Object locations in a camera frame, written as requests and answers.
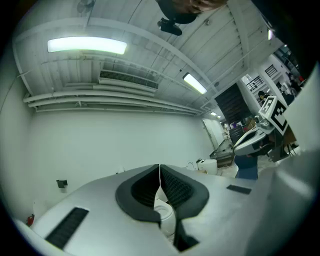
ceiling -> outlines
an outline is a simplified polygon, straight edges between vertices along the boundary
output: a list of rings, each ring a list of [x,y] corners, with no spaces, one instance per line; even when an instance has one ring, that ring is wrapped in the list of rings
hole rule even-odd
[[[65,91],[70,83],[98,83],[104,69],[157,82],[155,99],[222,114],[214,98],[282,45],[267,39],[267,28],[250,0],[230,0],[193,23],[180,24],[181,36],[159,30],[157,21],[164,15],[155,0],[96,0],[87,13],[78,12],[79,2],[39,1],[16,28],[13,53],[32,96]],[[115,39],[127,48],[123,55],[48,52],[48,40],[70,36]],[[187,72],[207,93],[184,82]]]

railing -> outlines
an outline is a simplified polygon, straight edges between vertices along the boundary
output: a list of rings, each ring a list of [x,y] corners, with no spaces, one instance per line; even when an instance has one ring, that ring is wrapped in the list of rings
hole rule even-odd
[[[271,78],[272,76],[274,76],[278,70],[276,70],[276,68],[274,67],[274,65],[271,65],[270,67],[268,67],[265,72],[267,73],[267,75]]]
[[[253,79],[250,83],[248,83],[246,86],[250,89],[250,91],[255,91],[259,87],[262,87],[262,85],[265,82],[262,80],[260,75],[258,75],[255,79]]]

blue chair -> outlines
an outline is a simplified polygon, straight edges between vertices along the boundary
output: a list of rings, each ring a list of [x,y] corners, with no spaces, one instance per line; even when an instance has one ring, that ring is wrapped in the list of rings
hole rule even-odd
[[[236,155],[234,163],[238,166],[236,179],[257,180],[258,179],[258,158]]]

air conditioning unit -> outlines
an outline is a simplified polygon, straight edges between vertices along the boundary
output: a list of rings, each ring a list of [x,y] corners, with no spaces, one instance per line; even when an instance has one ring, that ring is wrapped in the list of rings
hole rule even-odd
[[[117,71],[104,70],[100,71],[99,84],[113,85],[127,88],[134,88],[146,92],[154,93],[157,91],[159,84],[136,75],[126,74]]]

fluorescent ceiling light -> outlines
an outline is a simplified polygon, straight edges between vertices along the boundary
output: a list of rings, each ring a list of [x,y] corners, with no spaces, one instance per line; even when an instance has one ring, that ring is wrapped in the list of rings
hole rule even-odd
[[[124,54],[127,44],[125,42],[92,36],[72,36],[52,39],[48,41],[48,52],[68,50],[94,50]]]
[[[268,30],[268,40],[271,40],[273,36],[274,36],[274,33],[272,32],[271,29],[269,29]]]
[[[206,88],[204,88],[201,83],[199,83],[191,74],[186,73],[183,76],[183,80],[186,81],[189,85],[199,91],[201,94],[205,94],[207,92]]]

